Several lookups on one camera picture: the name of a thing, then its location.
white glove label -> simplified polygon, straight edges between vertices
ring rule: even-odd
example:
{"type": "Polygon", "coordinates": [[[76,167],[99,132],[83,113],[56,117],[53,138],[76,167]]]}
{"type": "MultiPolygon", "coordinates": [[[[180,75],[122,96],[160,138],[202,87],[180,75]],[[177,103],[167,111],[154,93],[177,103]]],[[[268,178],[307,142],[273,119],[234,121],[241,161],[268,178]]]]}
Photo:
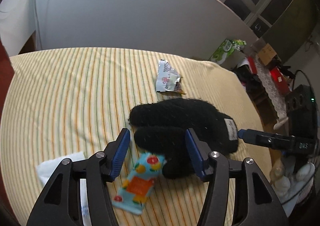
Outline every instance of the white glove label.
{"type": "Polygon", "coordinates": [[[224,119],[227,129],[228,129],[228,134],[229,134],[229,140],[237,140],[238,139],[238,131],[236,124],[232,119],[224,119]]]}

striped tablecloth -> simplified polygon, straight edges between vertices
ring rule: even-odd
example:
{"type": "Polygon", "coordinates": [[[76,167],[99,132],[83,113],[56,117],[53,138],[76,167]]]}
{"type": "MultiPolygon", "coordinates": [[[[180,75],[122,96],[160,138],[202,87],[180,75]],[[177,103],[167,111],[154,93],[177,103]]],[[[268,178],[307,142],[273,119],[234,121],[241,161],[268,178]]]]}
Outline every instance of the striped tablecloth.
{"type": "MultiPolygon", "coordinates": [[[[160,59],[168,60],[183,76],[184,97],[209,101],[233,117],[239,129],[262,130],[237,77],[212,62],[114,48],[53,49],[11,57],[15,75],[2,114],[0,164],[9,201],[22,225],[42,190],[38,164],[72,152],[91,156],[116,139],[121,128],[131,129],[130,109],[168,98],[155,92],[160,59]]],[[[108,183],[111,197],[138,156],[132,142],[120,176],[108,183]]],[[[241,140],[232,158],[247,156],[268,174],[268,149],[241,140]]],[[[161,177],[141,216],[115,209],[119,225],[195,226],[207,187],[195,176],[161,177]]],[[[231,224],[234,187],[230,180],[226,225],[231,224]]]]}

black glove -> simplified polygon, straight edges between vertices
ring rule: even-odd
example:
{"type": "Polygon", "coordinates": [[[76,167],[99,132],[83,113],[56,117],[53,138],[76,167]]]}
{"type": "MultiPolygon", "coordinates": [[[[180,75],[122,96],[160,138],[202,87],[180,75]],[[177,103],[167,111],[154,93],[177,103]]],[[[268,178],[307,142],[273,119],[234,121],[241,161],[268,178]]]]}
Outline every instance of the black glove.
{"type": "Polygon", "coordinates": [[[134,107],[129,116],[136,127],[134,140],[138,147],[165,155],[162,173],[174,179],[194,173],[185,145],[185,133],[193,128],[211,150],[223,155],[236,152],[237,128],[233,119],[213,105],[198,99],[174,98],[134,107]]]}

brown box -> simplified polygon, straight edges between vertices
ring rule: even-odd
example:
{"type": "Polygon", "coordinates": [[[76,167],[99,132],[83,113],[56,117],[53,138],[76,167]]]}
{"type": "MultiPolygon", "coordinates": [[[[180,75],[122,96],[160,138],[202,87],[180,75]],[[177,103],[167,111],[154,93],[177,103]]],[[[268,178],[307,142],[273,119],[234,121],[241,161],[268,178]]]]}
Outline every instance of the brown box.
{"type": "Polygon", "coordinates": [[[269,43],[258,52],[258,57],[265,66],[267,66],[276,55],[276,51],[269,43]]]}

metal bolt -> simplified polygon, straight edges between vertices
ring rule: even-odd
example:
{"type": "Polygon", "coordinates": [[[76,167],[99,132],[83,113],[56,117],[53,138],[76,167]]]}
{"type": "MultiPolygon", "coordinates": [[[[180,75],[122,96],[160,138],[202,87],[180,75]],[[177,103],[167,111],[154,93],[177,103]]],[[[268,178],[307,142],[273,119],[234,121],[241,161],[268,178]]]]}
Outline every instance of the metal bolt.
{"type": "Polygon", "coordinates": [[[219,152],[217,152],[217,151],[212,151],[212,152],[210,153],[210,155],[211,155],[212,157],[214,157],[214,158],[217,158],[217,157],[220,156],[219,152]]]}
{"type": "Polygon", "coordinates": [[[70,163],[70,159],[69,158],[65,158],[61,161],[62,164],[68,164],[70,163]]]}
{"type": "Polygon", "coordinates": [[[96,153],[96,157],[98,157],[98,158],[104,157],[104,152],[102,152],[102,151],[97,152],[97,153],[96,153]]]}
{"type": "Polygon", "coordinates": [[[253,164],[253,163],[254,163],[253,159],[250,158],[250,157],[247,157],[247,158],[245,159],[245,162],[248,163],[248,164],[253,164]]]}

